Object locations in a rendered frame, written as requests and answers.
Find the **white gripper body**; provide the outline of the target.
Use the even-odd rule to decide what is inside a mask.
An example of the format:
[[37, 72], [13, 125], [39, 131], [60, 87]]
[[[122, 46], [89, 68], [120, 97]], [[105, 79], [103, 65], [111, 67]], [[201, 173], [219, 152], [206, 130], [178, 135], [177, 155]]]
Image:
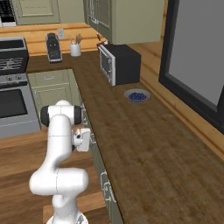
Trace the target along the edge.
[[77, 151], [88, 151], [90, 142], [91, 130], [89, 128], [80, 129], [77, 138], [80, 144], [77, 146]]

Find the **green counter cabinet fronts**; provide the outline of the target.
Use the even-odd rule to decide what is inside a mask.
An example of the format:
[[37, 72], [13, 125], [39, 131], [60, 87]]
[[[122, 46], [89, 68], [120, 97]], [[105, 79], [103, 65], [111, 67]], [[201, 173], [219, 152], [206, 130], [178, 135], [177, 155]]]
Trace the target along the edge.
[[[82, 103], [80, 105], [80, 107], [81, 107], [81, 109], [83, 109], [83, 108], [85, 109], [84, 103]], [[95, 138], [94, 130], [93, 130], [91, 122], [88, 118], [88, 112], [87, 112], [87, 122], [88, 122], [88, 125], [83, 125], [83, 126], [85, 128], [90, 128], [90, 130], [91, 130], [89, 150], [90, 150], [91, 155], [93, 157], [95, 169], [96, 169], [96, 172], [97, 172], [97, 175], [98, 175], [98, 179], [100, 181], [101, 173], [104, 172], [104, 171], [107, 171], [107, 170], [106, 170], [106, 166], [103, 162], [102, 155], [100, 153], [99, 144], [97, 143], [96, 138]], [[103, 180], [104, 181], [109, 180], [109, 176], [107, 176]], [[106, 204], [106, 208], [108, 209], [108, 215], [109, 215], [111, 224], [124, 224], [123, 223], [123, 218], [122, 218], [122, 215], [120, 213], [119, 206], [118, 206], [117, 202], [106, 201], [105, 200], [105, 204]]]

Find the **green drawer front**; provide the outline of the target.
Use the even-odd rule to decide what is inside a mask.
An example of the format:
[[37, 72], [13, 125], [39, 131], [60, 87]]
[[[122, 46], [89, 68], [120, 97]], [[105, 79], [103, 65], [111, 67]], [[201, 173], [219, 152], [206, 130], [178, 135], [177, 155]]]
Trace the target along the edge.
[[[54, 76], [52, 80], [44, 80], [44, 77]], [[68, 83], [68, 71], [65, 70], [55, 70], [40, 73], [28, 73], [28, 78], [31, 86], [43, 87], [49, 85]]]

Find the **grey bowl of blueberries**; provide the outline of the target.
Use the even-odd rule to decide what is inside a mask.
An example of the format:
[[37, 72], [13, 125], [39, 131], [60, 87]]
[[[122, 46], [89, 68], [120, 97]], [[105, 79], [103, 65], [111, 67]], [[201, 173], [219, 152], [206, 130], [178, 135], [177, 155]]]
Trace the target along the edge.
[[141, 103], [147, 100], [151, 94], [144, 89], [132, 88], [127, 90], [124, 96], [133, 103]]

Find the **steel stove with oven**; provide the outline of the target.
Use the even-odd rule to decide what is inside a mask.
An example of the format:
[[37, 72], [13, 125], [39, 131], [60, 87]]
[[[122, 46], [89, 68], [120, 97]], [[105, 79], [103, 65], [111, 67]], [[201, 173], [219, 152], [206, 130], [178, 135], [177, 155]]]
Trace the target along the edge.
[[40, 131], [26, 68], [25, 38], [0, 38], [0, 138]]

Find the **black microwave oven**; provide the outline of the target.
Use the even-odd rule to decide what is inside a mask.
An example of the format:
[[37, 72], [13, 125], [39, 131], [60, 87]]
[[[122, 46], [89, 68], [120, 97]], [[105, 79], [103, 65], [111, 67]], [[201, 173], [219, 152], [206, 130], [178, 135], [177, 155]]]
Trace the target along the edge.
[[100, 66], [112, 86], [140, 81], [141, 54], [128, 45], [100, 45]]

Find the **white utensil pot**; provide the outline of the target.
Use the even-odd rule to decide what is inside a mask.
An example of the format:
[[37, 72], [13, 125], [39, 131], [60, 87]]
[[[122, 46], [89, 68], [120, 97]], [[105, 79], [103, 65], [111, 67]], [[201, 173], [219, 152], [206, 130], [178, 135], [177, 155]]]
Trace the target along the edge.
[[80, 44], [71, 44], [70, 45], [70, 54], [73, 57], [81, 56], [81, 45]]

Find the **black coffee machine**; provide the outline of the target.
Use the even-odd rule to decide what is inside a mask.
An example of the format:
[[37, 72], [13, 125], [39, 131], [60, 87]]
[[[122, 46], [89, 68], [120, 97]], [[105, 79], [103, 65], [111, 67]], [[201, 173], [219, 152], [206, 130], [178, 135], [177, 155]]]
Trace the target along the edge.
[[58, 36], [55, 33], [50, 32], [46, 34], [45, 47], [47, 58], [50, 63], [60, 63], [62, 61], [60, 42]]

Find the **wooden kitchen tools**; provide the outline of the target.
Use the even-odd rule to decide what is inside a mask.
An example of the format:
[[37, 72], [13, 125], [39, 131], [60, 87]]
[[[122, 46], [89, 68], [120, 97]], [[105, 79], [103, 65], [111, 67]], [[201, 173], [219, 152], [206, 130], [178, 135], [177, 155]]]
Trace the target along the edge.
[[75, 35], [74, 37], [69, 36], [70, 43], [73, 45], [78, 45], [82, 41], [82, 36], [80, 34]]

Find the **black framed window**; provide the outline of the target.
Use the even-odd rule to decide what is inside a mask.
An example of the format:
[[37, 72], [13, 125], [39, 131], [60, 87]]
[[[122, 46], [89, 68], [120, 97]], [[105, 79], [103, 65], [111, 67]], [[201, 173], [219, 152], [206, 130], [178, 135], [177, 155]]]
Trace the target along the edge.
[[224, 134], [224, 0], [169, 0], [159, 82]]

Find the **black and white range hood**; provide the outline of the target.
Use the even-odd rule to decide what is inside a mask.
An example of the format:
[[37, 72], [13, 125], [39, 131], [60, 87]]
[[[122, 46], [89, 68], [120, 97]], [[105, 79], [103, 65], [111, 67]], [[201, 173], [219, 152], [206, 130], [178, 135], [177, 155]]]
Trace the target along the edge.
[[0, 27], [16, 26], [11, 0], [0, 0]]

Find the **green wall cupboards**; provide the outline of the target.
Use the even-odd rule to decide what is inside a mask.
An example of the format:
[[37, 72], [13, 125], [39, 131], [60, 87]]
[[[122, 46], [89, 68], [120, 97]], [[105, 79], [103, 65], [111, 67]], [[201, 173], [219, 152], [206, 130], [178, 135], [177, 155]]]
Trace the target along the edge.
[[114, 45], [160, 40], [165, 0], [83, 0], [85, 23]]

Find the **green wall cupboard door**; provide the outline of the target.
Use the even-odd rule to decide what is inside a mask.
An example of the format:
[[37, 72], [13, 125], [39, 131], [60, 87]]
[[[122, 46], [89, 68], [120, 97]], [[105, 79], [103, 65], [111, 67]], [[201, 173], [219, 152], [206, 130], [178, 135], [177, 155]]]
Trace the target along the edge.
[[57, 0], [11, 0], [18, 25], [55, 24], [60, 21]]

